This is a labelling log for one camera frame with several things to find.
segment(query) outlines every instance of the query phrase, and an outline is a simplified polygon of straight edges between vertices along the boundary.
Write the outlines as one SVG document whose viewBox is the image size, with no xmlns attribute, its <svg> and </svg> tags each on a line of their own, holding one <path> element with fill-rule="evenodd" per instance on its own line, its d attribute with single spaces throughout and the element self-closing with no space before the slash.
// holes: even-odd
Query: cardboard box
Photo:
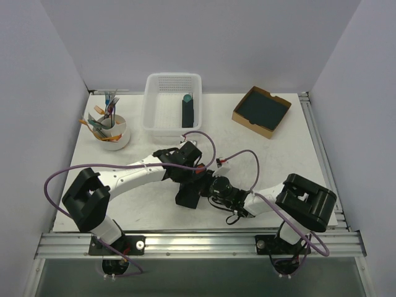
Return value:
<svg viewBox="0 0 396 297">
<path fill-rule="evenodd" d="M 232 120 L 270 139 L 290 106 L 289 101 L 253 87 L 234 109 Z"/>
</svg>

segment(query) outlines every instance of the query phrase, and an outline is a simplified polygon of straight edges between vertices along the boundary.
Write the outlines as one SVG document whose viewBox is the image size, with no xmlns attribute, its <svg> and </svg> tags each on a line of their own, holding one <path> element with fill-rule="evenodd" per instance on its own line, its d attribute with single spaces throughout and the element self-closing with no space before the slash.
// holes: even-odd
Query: plastic basket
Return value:
<svg viewBox="0 0 396 297">
<path fill-rule="evenodd" d="M 182 128 L 182 100 L 193 94 L 194 125 Z M 202 81 L 198 74 L 154 73 L 147 78 L 142 127 L 154 136 L 180 136 L 202 124 Z"/>
</svg>

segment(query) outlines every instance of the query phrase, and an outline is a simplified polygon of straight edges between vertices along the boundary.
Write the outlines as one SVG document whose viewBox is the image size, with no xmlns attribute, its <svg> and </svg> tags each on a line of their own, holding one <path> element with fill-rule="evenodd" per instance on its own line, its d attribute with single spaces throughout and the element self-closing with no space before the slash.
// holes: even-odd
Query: white table surface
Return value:
<svg viewBox="0 0 396 297">
<path fill-rule="evenodd" d="M 232 112 L 244 94 L 203 94 L 203 117 L 201 131 L 215 142 L 218 157 L 228 157 L 245 148 L 255 151 L 260 160 L 260 179 L 256 190 L 272 187 L 283 182 L 290 173 L 297 173 L 325 186 L 319 161 L 309 134 L 303 110 L 297 94 L 276 94 L 289 102 L 291 108 L 277 127 L 273 137 L 266 139 L 248 128 L 231 120 Z M 140 127 L 143 95 L 120 95 L 117 114 L 123 116 L 131 127 L 131 140 L 122 150 L 103 150 L 84 126 L 80 129 L 71 165 L 83 163 L 107 163 L 127 165 L 152 154 L 158 149 L 175 146 L 179 137 L 153 138 Z M 95 105 L 103 107 L 104 95 L 91 95 L 85 109 L 85 116 Z M 212 157 L 212 147 L 205 137 L 190 136 L 198 141 L 202 161 Z M 227 174 L 235 187 L 249 189 L 256 177 L 256 163 L 250 154 L 242 154 L 232 160 Z M 109 170 L 94 168 L 94 171 Z M 64 192 L 80 170 L 70 171 Z M 125 192 L 109 204 L 107 214 L 124 230 L 202 230 L 227 228 L 276 228 L 282 220 L 274 213 L 263 213 L 256 218 L 240 219 L 228 226 L 225 218 L 229 213 L 217 210 L 201 198 L 197 209 L 187 209 L 175 204 L 178 184 L 170 180 L 151 183 Z M 329 226 L 336 226 L 333 212 Z M 62 213 L 57 213 L 53 231 L 78 231 L 75 223 Z"/>
</svg>

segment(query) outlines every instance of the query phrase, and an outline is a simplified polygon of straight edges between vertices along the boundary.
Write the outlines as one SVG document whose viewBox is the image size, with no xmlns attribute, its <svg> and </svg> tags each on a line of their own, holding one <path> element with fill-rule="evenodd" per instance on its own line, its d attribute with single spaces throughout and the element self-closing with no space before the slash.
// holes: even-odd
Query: white wall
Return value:
<svg viewBox="0 0 396 297">
<path fill-rule="evenodd" d="M 363 0 L 312 92 L 346 219 L 379 296 L 395 296 L 396 2 Z"/>
<path fill-rule="evenodd" d="M 90 89 L 196 72 L 205 92 L 310 90 L 360 0 L 41 0 Z"/>
<path fill-rule="evenodd" d="M 69 164 L 88 94 L 38 0 L 1 1 L 0 28 L 0 295 L 20 296 L 54 214 L 44 180 Z"/>
</svg>

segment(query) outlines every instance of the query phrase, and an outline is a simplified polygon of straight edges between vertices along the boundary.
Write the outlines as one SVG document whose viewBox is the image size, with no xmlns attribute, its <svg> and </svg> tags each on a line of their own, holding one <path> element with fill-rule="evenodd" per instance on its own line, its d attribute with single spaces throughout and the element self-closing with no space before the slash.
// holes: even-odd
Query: black bracket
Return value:
<svg viewBox="0 0 396 297">
<path fill-rule="evenodd" d="M 142 256 L 144 255 L 146 237 L 143 235 L 124 235 L 123 240 L 123 251 L 127 256 Z M 114 253 L 104 247 L 95 236 L 91 237 L 89 244 L 88 255 L 90 256 L 113 256 Z"/>
<path fill-rule="evenodd" d="M 301 250 L 300 242 L 291 245 L 274 235 L 256 235 L 254 239 L 256 240 L 257 255 L 294 255 L 298 251 L 302 255 L 306 252 L 306 249 Z"/>
</svg>

